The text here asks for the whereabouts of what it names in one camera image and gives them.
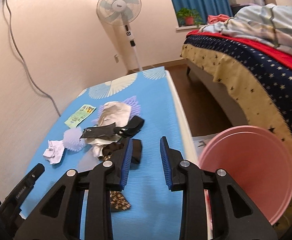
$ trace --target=clothing tag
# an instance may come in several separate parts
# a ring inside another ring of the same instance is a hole
[[[83,135],[80,138],[110,137],[115,134],[115,127],[116,123],[104,126],[87,127],[84,129]]]

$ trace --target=leopard print fabric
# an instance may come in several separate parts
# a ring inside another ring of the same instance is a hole
[[[108,161],[111,155],[99,156],[101,161]],[[131,205],[124,197],[124,195],[119,191],[110,191],[110,211],[118,212],[130,209]]]

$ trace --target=pink plastic bowl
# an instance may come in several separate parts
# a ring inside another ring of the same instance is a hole
[[[273,225],[292,197],[292,159],[270,131],[236,126],[215,136],[204,148],[199,167],[226,170]]]

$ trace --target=pink clothing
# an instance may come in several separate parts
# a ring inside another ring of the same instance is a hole
[[[208,15],[207,23],[212,24],[216,22],[225,22],[229,19],[230,17],[225,14],[219,14],[219,15]]]

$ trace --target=potted plant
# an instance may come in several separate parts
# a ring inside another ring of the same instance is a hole
[[[185,21],[186,26],[201,25],[202,19],[196,9],[181,8],[176,13],[178,20]]]

